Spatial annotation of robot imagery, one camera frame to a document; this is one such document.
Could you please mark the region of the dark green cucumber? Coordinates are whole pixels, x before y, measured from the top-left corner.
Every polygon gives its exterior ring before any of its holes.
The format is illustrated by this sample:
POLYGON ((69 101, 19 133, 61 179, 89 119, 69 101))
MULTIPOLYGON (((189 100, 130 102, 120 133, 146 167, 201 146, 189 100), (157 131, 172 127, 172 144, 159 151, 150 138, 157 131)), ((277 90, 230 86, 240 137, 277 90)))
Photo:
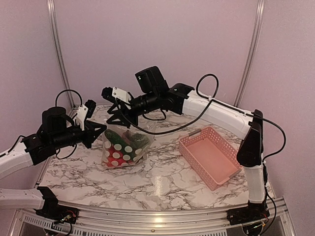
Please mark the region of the dark green cucumber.
POLYGON ((122 136, 117 132, 111 129, 107 129, 104 132, 104 148, 114 147, 115 150, 121 151, 123 153, 123 159, 128 160, 129 163, 133 162, 133 159, 136 157, 135 149, 131 143, 127 143, 122 136))

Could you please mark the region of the clear zip top bag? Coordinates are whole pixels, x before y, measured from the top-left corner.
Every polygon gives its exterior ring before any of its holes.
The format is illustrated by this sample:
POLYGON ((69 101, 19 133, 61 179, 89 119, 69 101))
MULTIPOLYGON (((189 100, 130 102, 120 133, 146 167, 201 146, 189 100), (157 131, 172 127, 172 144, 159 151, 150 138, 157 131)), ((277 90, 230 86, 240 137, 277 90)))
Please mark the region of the clear zip top bag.
POLYGON ((133 126, 130 128, 108 124, 102 133, 103 151, 101 165, 107 169, 137 165, 147 157, 155 136, 133 126))

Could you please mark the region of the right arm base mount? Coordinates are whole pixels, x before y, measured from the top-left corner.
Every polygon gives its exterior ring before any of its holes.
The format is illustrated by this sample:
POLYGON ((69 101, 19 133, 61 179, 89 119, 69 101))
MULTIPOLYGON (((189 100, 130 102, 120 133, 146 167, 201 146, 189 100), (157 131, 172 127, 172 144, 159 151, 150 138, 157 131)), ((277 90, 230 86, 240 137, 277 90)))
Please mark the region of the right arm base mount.
POLYGON ((230 225, 244 224, 269 216, 270 213, 265 200, 258 204, 248 201, 248 204, 244 207, 229 209, 227 211, 227 220, 230 225))

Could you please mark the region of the bunch of red strawberries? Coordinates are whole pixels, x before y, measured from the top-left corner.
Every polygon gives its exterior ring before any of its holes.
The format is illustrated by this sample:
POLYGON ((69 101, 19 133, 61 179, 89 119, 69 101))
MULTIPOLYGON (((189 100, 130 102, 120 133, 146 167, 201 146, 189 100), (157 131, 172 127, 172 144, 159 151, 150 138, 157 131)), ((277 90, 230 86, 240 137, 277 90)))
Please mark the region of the bunch of red strawberries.
POLYGON ((131 143, 132 142, 132 133, 127 130, 122 134, 122 138, 127 142, 127 143, 131 143))

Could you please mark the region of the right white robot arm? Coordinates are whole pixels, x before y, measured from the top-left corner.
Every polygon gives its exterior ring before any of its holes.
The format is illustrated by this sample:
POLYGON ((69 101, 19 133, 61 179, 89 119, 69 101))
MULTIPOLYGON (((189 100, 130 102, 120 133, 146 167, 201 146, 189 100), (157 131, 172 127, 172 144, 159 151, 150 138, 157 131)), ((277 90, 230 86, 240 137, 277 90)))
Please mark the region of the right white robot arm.
POLYGON ((169 86, 160 69, 146 68, 135 75, 142 95, 134 97, 118 87, 106 87, 102 97, 112 103, 109 124, 140 128, 139 117, 156 110, 192 117, 204 126, 179 140, 181 155, 211 190, 217 190, 240 171, 247 179, 248 220, 263 212, 266 173, 263 167, 263 116, 207 96, 183 83, 169 86))

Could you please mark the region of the pink plastic basket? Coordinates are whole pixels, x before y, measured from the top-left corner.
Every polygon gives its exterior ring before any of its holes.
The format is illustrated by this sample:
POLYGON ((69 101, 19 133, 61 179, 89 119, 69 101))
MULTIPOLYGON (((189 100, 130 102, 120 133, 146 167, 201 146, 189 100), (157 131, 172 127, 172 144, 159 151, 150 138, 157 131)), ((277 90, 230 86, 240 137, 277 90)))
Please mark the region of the pink plastic basket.
POLYGON ((237 150, 210 126, 182 136, 179 152, 212 191, 242 169, 236 159, 237 150))

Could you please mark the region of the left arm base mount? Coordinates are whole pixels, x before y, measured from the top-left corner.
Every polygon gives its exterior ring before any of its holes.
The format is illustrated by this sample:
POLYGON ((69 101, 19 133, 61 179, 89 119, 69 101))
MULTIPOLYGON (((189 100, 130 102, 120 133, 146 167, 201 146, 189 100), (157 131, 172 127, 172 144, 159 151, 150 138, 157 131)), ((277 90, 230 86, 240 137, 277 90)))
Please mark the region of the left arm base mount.
POLYGON ((79 210, 75 207, 64 206, 59 204, 59 200, 55 194, 48 187, 37 187, 37 190, 42 194, 44 204, 40 209, 36 209, 37 215, 55 220, 57 223, 66 221, 66 217, 71 224, 75 224, 79 210))

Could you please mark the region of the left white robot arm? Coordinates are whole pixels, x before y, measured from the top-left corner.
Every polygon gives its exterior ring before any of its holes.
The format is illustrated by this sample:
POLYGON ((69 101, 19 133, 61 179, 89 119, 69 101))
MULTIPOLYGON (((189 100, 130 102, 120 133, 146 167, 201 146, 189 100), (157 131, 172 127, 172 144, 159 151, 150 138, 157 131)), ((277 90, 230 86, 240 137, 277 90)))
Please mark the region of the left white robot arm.
MULTIPOLYGON (((93 110, 82 105, 72 119, 63 107, 52 107, 42 113, 42 125, 32 135, 19 140, 0 155, 0 177, 40 164, 55 156, 59 149, 82 143, 91 148, 106 130, 106 125, 89 121, 93 110)), ((48 187, 33 189, 1 189, 2 209, 33 208, 43 210, 52 219, 62 215, 62 207, 48 187)))

